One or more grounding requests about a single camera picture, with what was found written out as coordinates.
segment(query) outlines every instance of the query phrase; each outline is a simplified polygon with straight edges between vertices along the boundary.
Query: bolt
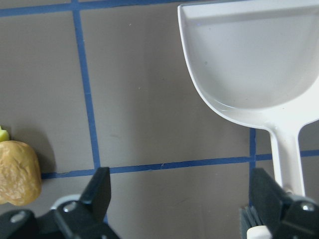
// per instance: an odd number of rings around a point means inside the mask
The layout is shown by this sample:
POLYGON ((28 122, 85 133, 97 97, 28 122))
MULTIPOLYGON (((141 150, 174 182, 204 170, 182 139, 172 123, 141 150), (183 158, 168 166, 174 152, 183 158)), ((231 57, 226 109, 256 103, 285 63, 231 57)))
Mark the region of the bolt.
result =
POLYGON ((312 203, 309 203, 309 202, 303 202, 303 203, 301 203, 300 206, 304 211, 307 211, 307 212, 313 212, 315 210, 314 205, 312 203))
POLYGON ((11 218, 10 218, 10 222, 12 223, 18 223, 20 222, 24 217, 25 217, 25 211, 20 211, 18 212, 17 214, 13 215, 11 218))
POLYGON ((76 202, 68 203, 63 207, 63 211, 66 213, 72 212, 76 208, 76 202))

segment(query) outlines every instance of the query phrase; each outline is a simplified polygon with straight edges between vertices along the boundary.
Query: dustpan handle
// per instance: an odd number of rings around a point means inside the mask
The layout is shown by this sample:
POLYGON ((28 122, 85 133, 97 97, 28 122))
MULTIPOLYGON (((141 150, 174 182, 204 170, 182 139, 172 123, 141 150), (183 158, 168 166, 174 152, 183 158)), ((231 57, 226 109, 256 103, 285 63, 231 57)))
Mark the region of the dustpan handle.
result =
POLYGON ((286 192, 305 196, 298 142, 300 129, 289 124, 276 127, 270 131, 270 139, 276 182, 286 192))

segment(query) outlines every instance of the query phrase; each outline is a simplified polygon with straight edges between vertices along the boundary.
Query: metal screw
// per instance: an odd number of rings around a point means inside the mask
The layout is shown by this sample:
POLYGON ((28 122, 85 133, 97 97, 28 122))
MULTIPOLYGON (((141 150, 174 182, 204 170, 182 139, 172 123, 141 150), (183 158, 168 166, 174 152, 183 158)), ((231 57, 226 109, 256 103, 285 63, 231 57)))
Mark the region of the metal screw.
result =
POLYGON ((76 208, 76 202, 71 202, 63 207, 66 213, 72 212, 76 208))
POLYGON ((300 206, 304 211, 307 211, 307 212, 313 212, 315 210, 314 205, 312 203, 309 203, 309 202, 303 202, 303 203, 301 203, 300 206))
POLYGON ((20 222, 25 217, 25 211, 18 212, 10 218, 10 222, 17 223, 20 222))

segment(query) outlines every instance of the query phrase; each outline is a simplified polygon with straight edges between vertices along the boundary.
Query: white dustpan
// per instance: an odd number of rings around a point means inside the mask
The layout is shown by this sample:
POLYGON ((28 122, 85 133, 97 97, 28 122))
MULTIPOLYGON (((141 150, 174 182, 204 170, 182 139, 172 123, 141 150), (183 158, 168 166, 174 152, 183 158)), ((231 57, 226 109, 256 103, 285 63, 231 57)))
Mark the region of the white dustpan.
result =
POLYGON ((276 181, 305 195, 298 135, 319 119, 319 0, 183 4, 186 63, 220 116, 271 135, 276 181))

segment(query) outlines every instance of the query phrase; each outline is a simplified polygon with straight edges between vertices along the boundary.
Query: brown toy food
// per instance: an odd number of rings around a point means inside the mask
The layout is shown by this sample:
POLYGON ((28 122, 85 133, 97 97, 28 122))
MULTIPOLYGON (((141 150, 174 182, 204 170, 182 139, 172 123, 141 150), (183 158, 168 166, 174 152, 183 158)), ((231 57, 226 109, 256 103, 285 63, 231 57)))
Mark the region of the brown toy food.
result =
POLYGON ((23 206, 41 193, 41 172, 34 150, 19 141, 0 142, 0 204, 23 206))

